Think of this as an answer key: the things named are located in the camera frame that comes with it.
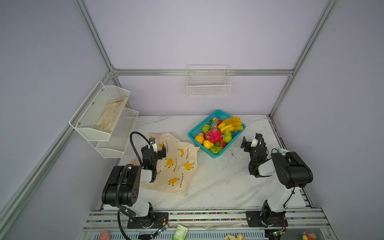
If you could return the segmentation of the cream banana print plastic bag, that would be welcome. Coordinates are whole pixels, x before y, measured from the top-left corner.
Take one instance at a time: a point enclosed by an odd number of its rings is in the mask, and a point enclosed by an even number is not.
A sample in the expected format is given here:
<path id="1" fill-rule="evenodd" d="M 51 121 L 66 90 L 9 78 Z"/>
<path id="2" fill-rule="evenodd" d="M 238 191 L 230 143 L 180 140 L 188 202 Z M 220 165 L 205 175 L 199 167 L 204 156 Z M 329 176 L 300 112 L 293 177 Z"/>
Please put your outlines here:
<path id="1" fill-rule="evenodd" d="M 170 133 L 150 133 L 158 147 L 166 148 L 166 157 L 157 163 L 157 177 L 153 183 L 141 183 L 141 188 L 152 191 L 187 195 L 187 189 L 198 168 L 199 147 L 182 142 Z"/>

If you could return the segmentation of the pink fake dragon fruit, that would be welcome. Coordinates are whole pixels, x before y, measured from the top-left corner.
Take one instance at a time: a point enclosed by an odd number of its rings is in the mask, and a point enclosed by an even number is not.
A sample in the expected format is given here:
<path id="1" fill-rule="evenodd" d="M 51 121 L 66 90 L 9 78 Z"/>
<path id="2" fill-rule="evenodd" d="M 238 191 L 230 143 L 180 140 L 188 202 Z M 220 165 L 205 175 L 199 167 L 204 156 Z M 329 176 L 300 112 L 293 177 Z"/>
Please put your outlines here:
<path id="1" fill-rule="evenodd" d="M 205 135 L 205 139 L 213 143 L 214 145 L 219 143 L 224 139 L 222 132 L 219 128 L 212 128 L 208 133 Z"/>

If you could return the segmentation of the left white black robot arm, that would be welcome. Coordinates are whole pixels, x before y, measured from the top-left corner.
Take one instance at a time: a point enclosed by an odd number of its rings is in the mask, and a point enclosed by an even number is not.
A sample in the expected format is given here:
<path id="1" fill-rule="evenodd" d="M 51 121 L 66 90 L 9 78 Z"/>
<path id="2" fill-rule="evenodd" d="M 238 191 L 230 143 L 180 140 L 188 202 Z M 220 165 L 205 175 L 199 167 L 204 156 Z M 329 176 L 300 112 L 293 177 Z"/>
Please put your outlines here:
<path id="1" fill-rule="evenodd" d="M 128 217 L 128 229 L 158 228 L 152 234 L 139 235 L 139 240 L 153 240 L 168 227 L 168 213 L 154 212 L 153 205 L 141 200 L 140 183 L 153 183 L 158 175 L 157 163 L 166 157 L 166 147 L 158 149 L 155 137 L 147 139 L 133 131 L 129 136 L 132 148 L 138 157 L 139 165 L 127 164 L 113 167 L 102 191 L 102 203 L 118 208 L 117 223 L 124 239 L 125 233 L 121 215 Z"/>

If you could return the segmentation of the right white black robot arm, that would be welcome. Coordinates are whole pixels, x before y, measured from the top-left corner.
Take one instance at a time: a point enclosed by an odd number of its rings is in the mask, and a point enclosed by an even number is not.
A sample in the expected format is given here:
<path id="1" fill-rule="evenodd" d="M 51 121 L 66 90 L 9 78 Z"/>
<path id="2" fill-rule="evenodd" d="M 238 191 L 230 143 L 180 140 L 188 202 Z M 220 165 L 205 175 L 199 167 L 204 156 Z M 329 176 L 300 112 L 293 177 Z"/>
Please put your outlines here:
<path id="1" fill-rule="evenodd" d="M 312 171 L 296 152 L 281 153 L 278 149 L 269 152 L 262 134 L 257 133 L 251 142 L 243 138 L 241 148 L 250 155 L 251 176 L 268 178 L 276 174 L 280 182 L 260 211 L 246 212 L 248 226 L 285 228 L 288 204 L 300 189 L 313 181 Z"/>

